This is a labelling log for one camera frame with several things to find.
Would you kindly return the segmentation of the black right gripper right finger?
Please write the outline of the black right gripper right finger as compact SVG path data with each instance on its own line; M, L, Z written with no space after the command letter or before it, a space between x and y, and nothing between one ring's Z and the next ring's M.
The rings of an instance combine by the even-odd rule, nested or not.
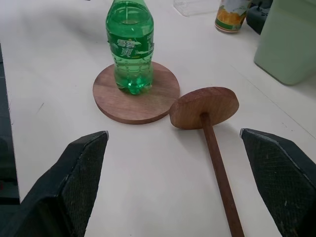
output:
M258 192L283 237L316 235L316 164L291 140L240 131Z

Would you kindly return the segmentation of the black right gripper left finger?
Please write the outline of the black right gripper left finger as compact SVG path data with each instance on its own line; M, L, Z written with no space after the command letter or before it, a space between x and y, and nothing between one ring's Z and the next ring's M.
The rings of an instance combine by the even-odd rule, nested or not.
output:
M0 216L2 237L82 237L96 200L107 131L71 142L23 201Z

